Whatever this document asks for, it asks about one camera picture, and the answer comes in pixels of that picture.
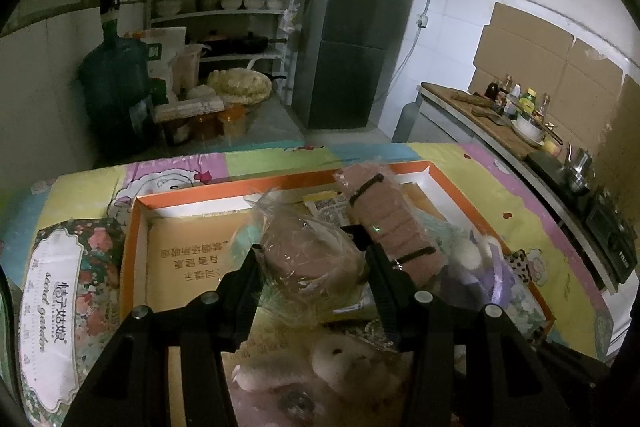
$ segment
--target floral packaging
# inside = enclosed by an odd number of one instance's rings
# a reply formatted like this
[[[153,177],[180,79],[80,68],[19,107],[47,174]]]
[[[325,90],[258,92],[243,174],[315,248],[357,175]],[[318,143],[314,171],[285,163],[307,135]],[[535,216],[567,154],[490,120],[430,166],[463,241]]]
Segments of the floral packaging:
[[[114,219],[69,219],[38,231],[20,309],[24,405],[58,426],[118,328],[124,232]]]

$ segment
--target stovetop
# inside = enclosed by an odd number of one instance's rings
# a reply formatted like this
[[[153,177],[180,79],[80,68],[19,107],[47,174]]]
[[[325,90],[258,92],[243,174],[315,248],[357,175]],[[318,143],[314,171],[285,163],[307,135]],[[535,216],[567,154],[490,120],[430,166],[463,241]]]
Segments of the stovetop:
[[[594,194],[576,197],[566,187],[562,164],[544,151],[532,152],[525,162],[581,220],[602,250],[599,257],[609,266],[608,271],[620,283],[625,282],[638,263],[636,234],[622,218],[608,192],[599,188]]]
[[[558,158],[544,151],[535,151],[525,158],[525,162],[570,211],[582,218],[587,209],[590,195],[577,197],[569,190],[564,181],[563,165],[558,161]]]

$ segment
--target kettle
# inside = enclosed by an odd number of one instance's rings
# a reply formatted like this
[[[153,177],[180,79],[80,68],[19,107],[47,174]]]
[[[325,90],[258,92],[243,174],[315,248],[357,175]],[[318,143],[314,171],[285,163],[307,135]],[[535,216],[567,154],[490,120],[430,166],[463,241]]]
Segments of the kettle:
[[[593,157],[587,149],[580,147],[574,158],[574,148],[571,144],[568,144],[569,150],[566,154],[566,160],[564,161],[564,169],[572,170],[576,174],[586,175],[593,162]]]
[[[593,157],[587,149],[581,147],[575,157],[571,144],[568,144],[568,149],[562,170],[569,189],[576,196],[581,196],[589,192],[589,178],[592,181],[595,177],[595,172],[590,169]]]

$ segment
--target colorful tablecloth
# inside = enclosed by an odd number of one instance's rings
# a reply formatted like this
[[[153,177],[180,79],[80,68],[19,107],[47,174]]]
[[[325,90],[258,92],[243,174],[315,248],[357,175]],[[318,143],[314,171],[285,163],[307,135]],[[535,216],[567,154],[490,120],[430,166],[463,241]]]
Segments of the colorful tablecloth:
[[[535,195],[479,146],[348,144],[214,153],[78,172],[15,194],[0,219],[0,263],[22,285],[37,230],[67,219],[113,217],[126,227],[140,194],[224,180],[340,168],[364,160],[433,161],[526,263],[556,317],[550,336],[603,359],[612,320],[574,247]]]

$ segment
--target refrigerator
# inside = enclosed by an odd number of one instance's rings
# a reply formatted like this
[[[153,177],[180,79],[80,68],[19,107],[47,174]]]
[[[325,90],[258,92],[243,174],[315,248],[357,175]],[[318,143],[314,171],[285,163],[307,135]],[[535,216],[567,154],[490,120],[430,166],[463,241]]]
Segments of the refrigerator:
[[[292,108],[307,129],[365,127],[402,0],[306,0]]]

